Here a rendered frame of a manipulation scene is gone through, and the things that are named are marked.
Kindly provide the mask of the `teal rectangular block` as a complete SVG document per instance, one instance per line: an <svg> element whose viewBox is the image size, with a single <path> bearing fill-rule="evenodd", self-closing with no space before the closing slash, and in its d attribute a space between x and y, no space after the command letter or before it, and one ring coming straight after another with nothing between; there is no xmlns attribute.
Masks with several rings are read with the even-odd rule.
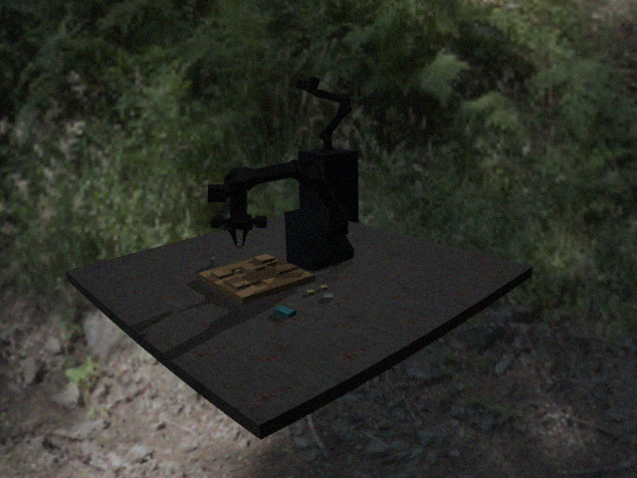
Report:
<svg viewBox="0 0 637 478"><path fill-rule="evenodd" d="M278 306L275 308L275 314L289 319L296 314L296 310L284 306Z"/></svg>

